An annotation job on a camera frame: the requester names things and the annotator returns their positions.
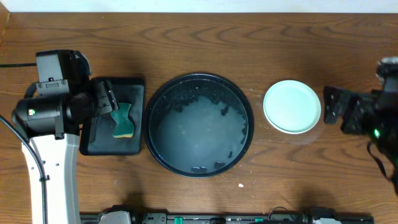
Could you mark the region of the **green yellow sponge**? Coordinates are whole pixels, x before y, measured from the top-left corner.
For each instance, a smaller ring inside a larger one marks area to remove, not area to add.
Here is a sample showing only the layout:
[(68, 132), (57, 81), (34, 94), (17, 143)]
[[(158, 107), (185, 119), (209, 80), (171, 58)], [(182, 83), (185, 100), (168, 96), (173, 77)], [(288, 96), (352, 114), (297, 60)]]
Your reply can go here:
[(119, 103), (119, 109), (110, 113), (116, 126), (113, 131), (114, 138), (132, 138), (134, 135), (134, 124), (129, 119), (131, 104)]

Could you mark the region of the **light blue plate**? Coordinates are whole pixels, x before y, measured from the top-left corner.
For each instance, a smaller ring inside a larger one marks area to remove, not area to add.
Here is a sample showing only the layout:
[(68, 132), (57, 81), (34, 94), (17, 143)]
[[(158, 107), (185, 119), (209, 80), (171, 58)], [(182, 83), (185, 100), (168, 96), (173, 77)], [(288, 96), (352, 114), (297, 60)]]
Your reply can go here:
[(296, 80), (283, 80), (266, 91), (263, 111), (277, 130), (302, 134), (318, 123), (322, 109), (318, 95), (308, 85)]

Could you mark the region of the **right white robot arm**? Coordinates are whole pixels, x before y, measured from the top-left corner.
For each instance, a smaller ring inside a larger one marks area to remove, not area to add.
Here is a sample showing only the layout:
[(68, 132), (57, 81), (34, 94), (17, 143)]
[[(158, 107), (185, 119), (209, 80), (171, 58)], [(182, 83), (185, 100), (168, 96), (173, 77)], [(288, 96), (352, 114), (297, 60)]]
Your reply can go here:
[(325, 86), (323, 121), (341, 118), (342, 133), (369, 137), (368, 153), (397, 190), (397, 57), (378, 61), (376, 76), (382, 88), (370, 93)]

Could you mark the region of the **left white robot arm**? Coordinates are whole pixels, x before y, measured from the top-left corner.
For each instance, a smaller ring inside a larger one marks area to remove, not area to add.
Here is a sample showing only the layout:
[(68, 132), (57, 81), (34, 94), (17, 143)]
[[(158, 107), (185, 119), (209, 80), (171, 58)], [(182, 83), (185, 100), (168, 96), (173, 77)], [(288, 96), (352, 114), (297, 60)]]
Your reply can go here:
[(29, 87), (12, 113), (28, 165), (34, 223), (80, 223), (76, 185), (80, 129), (110, 114), (127, 125), (129, 104), (119, 103), (110, 81), (90, 80), (86, 57), (77, 50), (35, 55), (39, 81)]

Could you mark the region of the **black rectangular tray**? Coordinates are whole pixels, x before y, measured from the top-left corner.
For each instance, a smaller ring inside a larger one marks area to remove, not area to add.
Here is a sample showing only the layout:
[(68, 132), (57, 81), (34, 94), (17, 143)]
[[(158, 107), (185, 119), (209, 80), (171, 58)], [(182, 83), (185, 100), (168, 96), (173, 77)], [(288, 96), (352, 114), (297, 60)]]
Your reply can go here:
[(81, 131), (80, 152), (85, 156), (133, 156), (140, 152), (144, 81), (140, 78), (94, 78), (109, 80), (119, 103), (129, 103), (129, 119), (134, 124), (132, 138), (114, 138), (116, 122), (110, 113), (92, 118)]

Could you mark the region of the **black round tray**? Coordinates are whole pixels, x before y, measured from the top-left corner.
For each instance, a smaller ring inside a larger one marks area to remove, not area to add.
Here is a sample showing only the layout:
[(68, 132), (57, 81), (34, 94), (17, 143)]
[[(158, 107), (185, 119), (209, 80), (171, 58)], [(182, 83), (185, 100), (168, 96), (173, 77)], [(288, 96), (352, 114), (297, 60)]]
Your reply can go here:
[(171, 79), (151, 97), (143, 118), (147, 147), (169, 171), (190, 178), (220, 175), (247, 153), (254, 115), (243, 91), (214, 73)]

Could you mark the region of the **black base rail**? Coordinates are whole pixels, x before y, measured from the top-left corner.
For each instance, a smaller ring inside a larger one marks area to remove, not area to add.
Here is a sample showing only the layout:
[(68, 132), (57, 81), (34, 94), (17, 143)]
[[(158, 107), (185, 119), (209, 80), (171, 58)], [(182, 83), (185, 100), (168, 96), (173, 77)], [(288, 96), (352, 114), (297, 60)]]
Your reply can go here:
[(331, 208), (307, 208), (302, 212), (289, 211), (284, 207), (273, 208), (263, 214), (189, 214), (189, 213), (142, 213), (121, 206), (113, 206), (102, 213), (82, 213), (82, 223), (130, 223), (130, 224), (374, 224), (371, 215), (336, 213)]

